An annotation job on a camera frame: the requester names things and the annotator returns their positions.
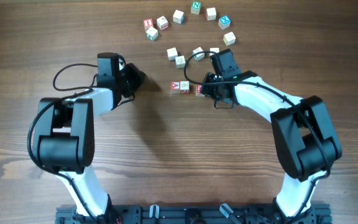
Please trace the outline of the red M letter block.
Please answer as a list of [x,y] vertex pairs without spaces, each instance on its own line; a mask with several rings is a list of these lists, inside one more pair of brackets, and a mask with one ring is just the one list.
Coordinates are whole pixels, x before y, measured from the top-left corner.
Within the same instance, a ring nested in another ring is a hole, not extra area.
[[196,86],[196,96],[204,97],[204,94],[202,94],[201,90],[202,90],[202,85],[197,85]]

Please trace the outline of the green B letter block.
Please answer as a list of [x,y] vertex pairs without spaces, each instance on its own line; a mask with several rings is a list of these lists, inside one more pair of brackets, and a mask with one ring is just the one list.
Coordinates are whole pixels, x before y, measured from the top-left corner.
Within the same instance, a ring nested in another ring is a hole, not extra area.
[[199,61],[201,60],[202,58],[204,58],[204,52],[203,52],[203,49],[201,47],[198,47],[196,49],[194,49],[192,51],[193,53],[193,58],[196,60],[196,61]]

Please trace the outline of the red Q picture block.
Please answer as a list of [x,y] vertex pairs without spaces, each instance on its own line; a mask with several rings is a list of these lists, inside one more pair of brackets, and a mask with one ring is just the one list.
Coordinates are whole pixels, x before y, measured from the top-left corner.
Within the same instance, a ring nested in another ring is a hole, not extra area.
[[180,82],[180,93],[189,93],[190,92],[190,83],[189,81]]

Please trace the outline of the red-sided Z block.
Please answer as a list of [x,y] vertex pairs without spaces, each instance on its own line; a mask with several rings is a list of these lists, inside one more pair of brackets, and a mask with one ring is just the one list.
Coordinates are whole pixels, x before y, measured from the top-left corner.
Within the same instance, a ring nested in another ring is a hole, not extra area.
[[209,51],[210,51],[209,56],[212,56],[213,54],[220,52],[218,47],[217,48],[210,48]]

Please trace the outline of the red A letter block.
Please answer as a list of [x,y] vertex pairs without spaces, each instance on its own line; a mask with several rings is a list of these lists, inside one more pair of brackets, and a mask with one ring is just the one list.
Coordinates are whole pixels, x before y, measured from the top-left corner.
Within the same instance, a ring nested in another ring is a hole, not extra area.
[[181,93],[180,81],[171,82],[171,94]]

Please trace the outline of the blue E letter block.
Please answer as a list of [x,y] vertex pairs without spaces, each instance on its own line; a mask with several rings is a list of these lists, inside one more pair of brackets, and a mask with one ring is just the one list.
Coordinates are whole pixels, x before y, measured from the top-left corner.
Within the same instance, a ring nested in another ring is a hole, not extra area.
[[186,64],[186,59],[183,55],[175,57],[176,68],[184,68],[185,64]]

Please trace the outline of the green E W block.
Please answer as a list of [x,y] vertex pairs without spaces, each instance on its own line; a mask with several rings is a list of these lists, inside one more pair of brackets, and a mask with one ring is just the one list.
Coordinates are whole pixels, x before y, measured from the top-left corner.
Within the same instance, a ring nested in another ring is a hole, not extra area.
[[167,56],[169,61],[175,60],[175,58],[178,56],[177,49],[175,47],[167,49]]

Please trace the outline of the green N letter block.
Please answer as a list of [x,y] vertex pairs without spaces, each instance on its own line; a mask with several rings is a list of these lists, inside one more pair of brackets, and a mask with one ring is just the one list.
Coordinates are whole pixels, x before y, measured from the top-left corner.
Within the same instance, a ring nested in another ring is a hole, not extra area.
[[193,1],[191,3],[191,13],[192,14],[199,14],[201,11],[201,2],[200,1]]

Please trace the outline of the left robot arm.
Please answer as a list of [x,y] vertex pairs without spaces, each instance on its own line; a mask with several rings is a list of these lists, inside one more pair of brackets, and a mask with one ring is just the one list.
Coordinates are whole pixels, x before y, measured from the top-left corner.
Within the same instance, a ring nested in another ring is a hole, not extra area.
[[71,88],[72,95],[43,98],[27,134],[27,151],[40,169],[58,177],[75,201],[74,214],[63,223],[119,223],[110,196],[91,165],[95,151],[94,119],[134,101],[146,74],[114,52],[97,55],[98,72],[88,86]]

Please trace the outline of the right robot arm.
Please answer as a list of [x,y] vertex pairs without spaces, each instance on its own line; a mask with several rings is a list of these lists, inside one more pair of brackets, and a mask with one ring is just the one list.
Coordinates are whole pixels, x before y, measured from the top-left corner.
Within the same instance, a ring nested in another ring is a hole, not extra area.
[[275,204],[287,223],[305,217],[317,183],[330,176],[342,155],[326,105],[317,96],[291,96],[254,72],[242,72],[229,49],[210,52],[209,57],[214,72],[206,74],[200,92],[215,101],[250,108],[270,122],[285,171]]

